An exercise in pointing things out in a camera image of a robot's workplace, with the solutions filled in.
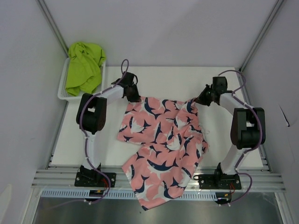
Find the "pink shark print shorts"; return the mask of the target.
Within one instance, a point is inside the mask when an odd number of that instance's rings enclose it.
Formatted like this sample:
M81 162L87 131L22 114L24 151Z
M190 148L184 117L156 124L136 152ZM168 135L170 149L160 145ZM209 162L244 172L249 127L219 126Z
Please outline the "pink shark print shorts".
M139 145L138 151L122 166L164 170L181 168L194 172L208 149L200 125L194 99L185 102L154 97L143 97L129 103L117 135L119 141ZM182 196L182 193L158 193L150 190L138 199L144 210L162 205Z

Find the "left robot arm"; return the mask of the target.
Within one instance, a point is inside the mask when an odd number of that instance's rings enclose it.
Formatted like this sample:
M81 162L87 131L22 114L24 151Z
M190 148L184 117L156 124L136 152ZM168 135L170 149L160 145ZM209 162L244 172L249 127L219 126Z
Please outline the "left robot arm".
M101 182L100 156L96 150L96 134L106 123L107 106L112 102L126 98L129 102L139 102L141 97L137 88L138 78L135 74L124 72L123 76L111 83L111 86L96 94L85 93L81 97L76 123L84 135L85 159L79 173L92 187Z

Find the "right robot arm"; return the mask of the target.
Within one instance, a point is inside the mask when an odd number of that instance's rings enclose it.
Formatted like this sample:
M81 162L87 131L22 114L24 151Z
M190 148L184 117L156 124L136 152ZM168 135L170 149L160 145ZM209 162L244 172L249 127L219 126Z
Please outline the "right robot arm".
M196 102L206 106L214 102L233 116L230 130L232 145L213 177L214 185L224 188L230 183L229 176L238 175L238 167L246 156L265 142L265 112L263 108L241 101L234 91L228 90L227 79L220 76L213 77L212 84L206 85Z

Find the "lime green cloth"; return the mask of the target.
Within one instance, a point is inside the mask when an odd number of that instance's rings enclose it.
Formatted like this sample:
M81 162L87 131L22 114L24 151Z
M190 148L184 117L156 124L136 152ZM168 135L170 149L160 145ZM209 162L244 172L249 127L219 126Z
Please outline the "lime green cloth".
M93 94L102 83L101 66L106 61L103 48L95 43L74 42L68 55L70 63L65 90L73 97L80 92Z

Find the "white plastic basket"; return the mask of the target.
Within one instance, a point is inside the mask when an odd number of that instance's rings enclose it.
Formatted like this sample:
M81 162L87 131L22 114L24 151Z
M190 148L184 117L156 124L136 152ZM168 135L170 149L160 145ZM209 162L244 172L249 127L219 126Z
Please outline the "white plastic basket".
M78 96L71 96L66 91L66 80L67 80L67 73L68 73L68 70L69 70L69 65L70 65L70 58L66 58L66 60L64 62L61 78L60 78L57 97L60 100L66 100L68 102L80 102L81 97L84 94L84 92L80 91ZM104 90L105 79L106 79L106 61L102 64L102 66L100 68L100 71L101 71L101 75L102 75L102 82L96 88L94 94L99 93L100 91Z

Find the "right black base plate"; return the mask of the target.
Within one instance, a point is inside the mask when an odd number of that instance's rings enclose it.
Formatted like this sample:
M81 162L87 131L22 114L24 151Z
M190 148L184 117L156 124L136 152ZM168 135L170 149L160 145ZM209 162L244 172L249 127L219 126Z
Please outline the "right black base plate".
M198 175L198 182L200 189L236 189L241 190L241 180L238 174L234 175Z

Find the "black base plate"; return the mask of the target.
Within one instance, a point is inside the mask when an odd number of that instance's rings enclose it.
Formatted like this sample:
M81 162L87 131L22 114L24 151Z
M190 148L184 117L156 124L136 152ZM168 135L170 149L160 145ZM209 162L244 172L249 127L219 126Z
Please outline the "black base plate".
M107 178L97 172L91 171L91 173L77 172L74 186L103 188L108 187L108 184Z
M198 182L200 189L236 189L241 190L241 180L238 174L234 175L198 175Z

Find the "aluminium mounting rail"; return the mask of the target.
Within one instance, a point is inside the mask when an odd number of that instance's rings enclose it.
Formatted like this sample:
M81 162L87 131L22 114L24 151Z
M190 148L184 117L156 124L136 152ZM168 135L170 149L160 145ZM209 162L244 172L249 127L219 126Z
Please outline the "aluminium mounting rail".
M75 168L49 168L40 169L33 179L33 188L78 188L78 189L107 189L107 190L132 190L135 193L146 193L156 190L158 193L175 192L182 193L187 190L197 190L199 188L198 175L213 175L212 169L197 169L189 172L186 168L178 170L177 174L172 174L173 168L166 167L164 170L154 168L138 170L134 167L122 169L122 167L103 167L102 175L108 179L108 187L75 187L75 178L79 167ZM242 189L236 190L244 192L284 192L285 185L280 174L273 174L262 171L237 171Z

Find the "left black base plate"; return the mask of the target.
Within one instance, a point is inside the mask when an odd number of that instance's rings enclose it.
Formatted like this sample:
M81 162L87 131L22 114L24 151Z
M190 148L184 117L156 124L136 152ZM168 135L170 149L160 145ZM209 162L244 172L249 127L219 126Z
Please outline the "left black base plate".
M74 186L103 188L108 187L108 184L107 178L97 172L91 171L91 173L77 172Z

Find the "right aluminium frame post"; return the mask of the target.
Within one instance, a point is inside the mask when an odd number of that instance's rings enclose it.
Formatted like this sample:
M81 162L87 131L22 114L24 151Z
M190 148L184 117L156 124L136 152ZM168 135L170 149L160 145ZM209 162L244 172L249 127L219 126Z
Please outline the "right aluminium frame post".
M280 11L285 5L286 0L276 0L274 6L271 8L269 15L267 16L265 22L263 23L258 35L256 36L252 46L249 49L249 52L246 54L239 71L244 72L250 61L252 60L255 53L258 51L260 45L274 24L276 18L278 17Z

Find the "aluminium frame post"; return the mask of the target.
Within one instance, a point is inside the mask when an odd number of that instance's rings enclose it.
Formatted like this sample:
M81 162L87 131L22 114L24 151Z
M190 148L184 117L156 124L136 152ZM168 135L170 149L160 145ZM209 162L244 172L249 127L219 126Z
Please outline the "aluminium frame post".
M249 52L246 54L239 71L244 72L250 61L252 60L255 53L258 51L260 45L274 24L276 18L278 17L280 11L285 5L286 0L276 0L274 6L271 8L269 15L267 16L265 22L263 23L258 35L256 36L252 46L249 49Z
M56 24L54 17L46 3L45 0L36 0L37 5L39 6L49 28L51 29L53 35L55 36L56 40L58 41L59 46L61 47L64 55L68 57L68 47L65 43L65 40L59 30L58 25Z

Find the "left aluminium frame post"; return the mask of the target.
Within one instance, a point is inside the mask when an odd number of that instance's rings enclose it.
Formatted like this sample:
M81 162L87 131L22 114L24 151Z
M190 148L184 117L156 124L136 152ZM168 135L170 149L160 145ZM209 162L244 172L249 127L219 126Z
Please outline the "left aluminium frame post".
M37 5L39 6L49 28L51 29L53 35L55 36L56 40L58 41L59 46L61 47L64 55L68 57L68 47L65 43L65 40L59 30L58 25L56 24L54 17L46 3L45 0L36 0Z

